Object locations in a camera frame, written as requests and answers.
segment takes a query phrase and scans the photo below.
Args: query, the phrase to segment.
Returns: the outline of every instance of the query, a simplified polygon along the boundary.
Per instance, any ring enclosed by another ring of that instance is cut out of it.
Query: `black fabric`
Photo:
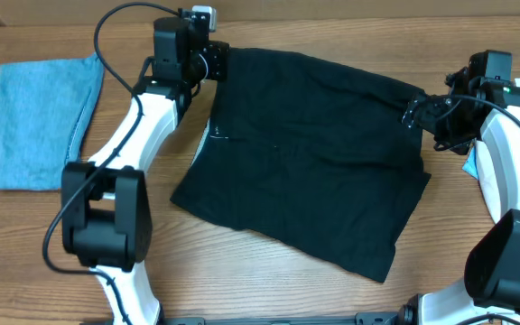
[[[430,178],[422,131],[400,123],[421,91],[298,53],[234,49],[172,202],[383,282]]]

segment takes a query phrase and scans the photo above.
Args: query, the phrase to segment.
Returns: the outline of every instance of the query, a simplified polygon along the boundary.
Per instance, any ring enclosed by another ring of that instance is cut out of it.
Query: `metal bracket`
[[[395,325],[398,313],[392,311],[383,312],[359,312],[356,316],[357,325]]]

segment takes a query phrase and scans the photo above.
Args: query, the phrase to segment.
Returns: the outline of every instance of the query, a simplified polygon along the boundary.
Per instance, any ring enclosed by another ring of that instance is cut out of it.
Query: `black shirt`
[[[233,49],[172,202],[383,282],[430,178],[422,130],[400,123],[418,92],[298,53]]]

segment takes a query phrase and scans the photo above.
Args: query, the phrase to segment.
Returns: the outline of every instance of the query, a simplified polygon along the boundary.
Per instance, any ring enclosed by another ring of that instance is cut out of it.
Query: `wooden table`
[[[93,29],[0,28],[0,64],[88,56]],[[447,73],[486,49],[511,51],[513,76],[520,77],[520,17],[221,23],[213,36],[234,47],[299,51],[435,94],[447,90]],[[134,83],[152,53],[152,26],[109,25],[100,43],[108,61]],[[439,290],[462,276],[467,254],[493,223],[477,182],[461,170],[466,157],[434,152],[429,135],[423,139],[422,157],[432,178],[398,240],[384,284],[256,233],[212,226],[173,206],[168,199],[190,165],[214,87],[214,82],[204,85],[148,179],[154,227],[147,268],[169,317],[392,311],[414,294]],[[129,95],[106,76],[84,157],[106,142],[128,108]],[[95,279],[54,274],[43,264],[43,234],[59,207],[56,191],[0,191],[0,324],[75,324],[109,317]],[[63,253],[59,232],[51,255],[60,265],[78,266],[74,256]]]

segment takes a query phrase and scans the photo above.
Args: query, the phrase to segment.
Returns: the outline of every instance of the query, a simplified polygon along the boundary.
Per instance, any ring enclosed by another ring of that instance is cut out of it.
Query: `wood grain surface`
[[[92,33],[93,26],[0,28],[0,64],[88,56]],[[133,83],[152,53],[151,25],[109,25],[100,38],[108,61]],[[511,51],[513,76],[520,77],[520,17],[222,23],[214,38],[234,47],[299,51],[435,94],[447,90],[447,73],[486,49]],[[169,317],[391,311],[416,293],[439,290],[462,276],[467,254],[492,221],[477,182],[461,170],[466,157],[434,152],[428,135],[422,157],[432,178],[398,240],[384,284],[256,233],[210,225],[173,206],[168,199],[190,165],[214,88],[214,82],[204,85],[148,179],[154,227],[147,268]],[[106,142],[128,108],[129,94],[106,76],[84,157]],[[0,324],[75,324],[109,317],[95,279],[54,274],[43,264],[42,238],[59,207],[56,191],[0,191]],[[51,256],[60,265],[78,266],[63,252],[59,232]]]
[[[9,26],[94,24],[128,0],[0,0],[0,16]],[[520,15],[520,0],[151,0],[169,8],[194,4],[218,9],[220,21],[357,19],[442,16]],[[162,13],[134,8],[112,23],[150,23]]]

